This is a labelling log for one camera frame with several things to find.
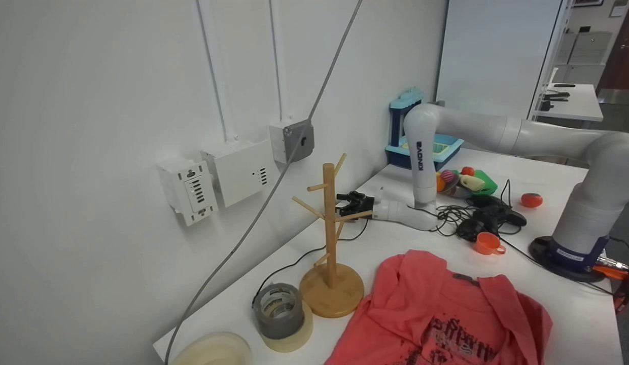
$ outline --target door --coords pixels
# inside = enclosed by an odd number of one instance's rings
[[[629,90],[629,12],[606,62],[598,90]]]
[[[565,0],[450,0],[436,99],[530,117]]]

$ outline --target white wall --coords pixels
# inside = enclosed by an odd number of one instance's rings
[[[284,112],[313,101],[352,0],[278,0]],[[308,218],[289,204],[349,152],[345,188],[384,167],[386,103],[435,90],[445,0],[367,0],[289,170],[212,297]],[[205,0],[229,133],[279,115],[267,8]],[[221,142],[192,0],[0,0],[0,364],[159,364],[192,290],[262,198],[183,230],[154,163]]]
[[[454,0],[438,99],[471,114],[530,117],[562,2]]]

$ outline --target black tool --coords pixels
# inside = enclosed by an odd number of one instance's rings
[[[570,98],[570,94],[568,91],[545,91],[541,98],[555,99],[555,98]]]
[[[481,231],[498,236],[500,225],[514,225],[522,230],[528,221],[496,198],[473,196],[468,200],[477,209],[457,228],[457,236],[474,241]]]
[[[539,112],[548,112],[548,110],[552,110],[553,105],[552,105],[552,101],[548,101],[548,99],[541,99],[541,103],[539,103]]]
[[[349,196],[337,196],[339,218],[373,211],[376,200],[363,192],[351,191]]]

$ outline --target wooden stand base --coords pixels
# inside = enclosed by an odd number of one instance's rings
[[[363,285],[354,271],[337,263],[334,286],[324,281],[324,266],[315,266],[300,281],[302,300],[315,315],[337,319],[352,313],[363,298]]]

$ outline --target white electronic device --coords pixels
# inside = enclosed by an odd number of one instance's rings
[[[218,208],[232,208],[270,185],[271,164],[267,142],[236,140],[201,155],[215,177]]]
[[[175,214],[187,228],[216,211],[212,179],[201,160],[176,158],[159,164],[159,177]]]

